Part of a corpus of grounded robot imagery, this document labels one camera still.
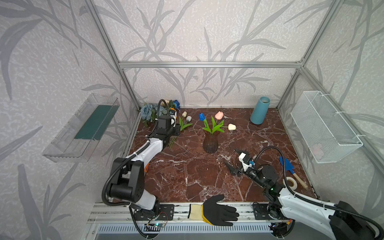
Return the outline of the pink glass vase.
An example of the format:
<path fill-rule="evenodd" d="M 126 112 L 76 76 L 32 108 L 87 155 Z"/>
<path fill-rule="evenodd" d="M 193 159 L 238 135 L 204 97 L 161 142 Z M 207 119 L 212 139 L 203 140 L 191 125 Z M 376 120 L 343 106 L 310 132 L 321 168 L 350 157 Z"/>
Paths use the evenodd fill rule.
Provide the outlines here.
<path fill-rule="evenodd" d="M 211 134 L 209 132 L 205 132 L 205 138 L 203 141 L 203 149 L 205 152 L 209 154 L 215 154 L 219 148 L 219 134 Z"/>

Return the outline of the cream tulip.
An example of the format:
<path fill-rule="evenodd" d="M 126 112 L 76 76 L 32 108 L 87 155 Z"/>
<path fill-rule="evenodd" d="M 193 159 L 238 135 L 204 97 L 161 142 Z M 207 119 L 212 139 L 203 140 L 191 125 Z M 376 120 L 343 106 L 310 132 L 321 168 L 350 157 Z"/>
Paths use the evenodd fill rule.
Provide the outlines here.
<path fill-rule="evenodd" d="M 237 129 L 237 126 L 234 124 L 228 124 L 228 126 L 221 127 L 222 130 L 226 129 L 228 131 L 234 131 Z"/>

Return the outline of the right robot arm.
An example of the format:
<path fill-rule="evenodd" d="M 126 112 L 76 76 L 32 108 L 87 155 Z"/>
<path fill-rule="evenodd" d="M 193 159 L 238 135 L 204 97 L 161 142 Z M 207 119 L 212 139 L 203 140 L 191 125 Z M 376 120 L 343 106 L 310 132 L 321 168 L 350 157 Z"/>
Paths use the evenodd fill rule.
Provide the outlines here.
<path fill-rule="evenodd" d="M 306 197 L 295 192 L 288 184 L 278 182 L 278 174 L 273 166 L 257 167 L 259 156 L 251 158 L 249 152 L 236 150 L 241 166 L 235 168 L 228 162 L 225 165 L 234 176 L 245 175 L 263 189 L 269 202 L 268 215 L 276 220 L 294 220 L 315 229 L 332 240 L 382 240 L 384 229 L 374 220 L 358 214 L 346 202 L 327 203 Z"/>

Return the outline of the pink tulip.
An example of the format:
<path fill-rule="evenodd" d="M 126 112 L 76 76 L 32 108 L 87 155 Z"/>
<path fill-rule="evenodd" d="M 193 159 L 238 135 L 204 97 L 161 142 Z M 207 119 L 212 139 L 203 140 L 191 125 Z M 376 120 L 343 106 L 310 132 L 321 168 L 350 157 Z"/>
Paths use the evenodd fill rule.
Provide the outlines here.
<path fill-rule="evenodd" d="M 212 129 L 211 134 L 213 135 L 216 132 L 223 133 L 224 127 L 224 113 L 223 112 L 217 112 L 214 117 L 212 117 Z"/>

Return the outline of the blue tulip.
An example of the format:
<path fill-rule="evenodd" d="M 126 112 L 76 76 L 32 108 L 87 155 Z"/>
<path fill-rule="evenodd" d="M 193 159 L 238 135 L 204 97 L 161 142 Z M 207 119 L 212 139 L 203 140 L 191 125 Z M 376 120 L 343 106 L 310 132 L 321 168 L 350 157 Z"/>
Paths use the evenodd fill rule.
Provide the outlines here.
<path fill-rule="evenodd" d="M 207 121 L 207 119 L 203 113 L 199 114 L 199 119 L 200 119 L 200 121 L 202 121 L 204 123 L 203 130 L 208 132 L 208 133 L 211 133 L 212 131 L 211 131 L 209 124 L 208 124 L 208 121 Z"/>

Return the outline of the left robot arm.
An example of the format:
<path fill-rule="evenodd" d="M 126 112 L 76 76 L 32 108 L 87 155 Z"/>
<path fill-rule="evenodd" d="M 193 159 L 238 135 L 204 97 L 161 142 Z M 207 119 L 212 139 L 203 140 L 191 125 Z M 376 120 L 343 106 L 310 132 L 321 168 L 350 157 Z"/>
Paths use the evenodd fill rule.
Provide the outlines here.
<path fill-rule="evenodd" d="M 157 197 L 145 190 L 145 169 L 166 147 L 172 136 L 180 134 L 176 115 L 162 115 L 146 142 L 126 158 L 114 160 L 111 173 L 102 189 L 102 201 L 107 206 L 129 205 L 136 210 L 160 211 Z"/>

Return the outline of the pale white tulip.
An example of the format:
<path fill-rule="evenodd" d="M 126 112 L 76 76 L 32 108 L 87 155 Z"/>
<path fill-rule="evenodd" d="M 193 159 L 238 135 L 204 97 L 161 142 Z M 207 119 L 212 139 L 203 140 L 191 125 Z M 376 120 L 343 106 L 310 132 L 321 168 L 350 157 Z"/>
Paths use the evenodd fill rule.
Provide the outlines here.
<path fill-rule="evenodd" d="M 181 117 L 179 118 L 179 124 L 180 124 L 180 133 L 182 131 L 184 131 L 187 127 L 191 126 L 192 123 L 191 123 L 191 120 L 192 120 L 192 117 L 191 116 L 187 116 L 187 117 Z M 176 141 L 177 137 L 174 137 L 172 140 L 171 140 L 171 143 L 170 143 L 170 146 L 169 148 L 171 149 L 174 142 Z"/>

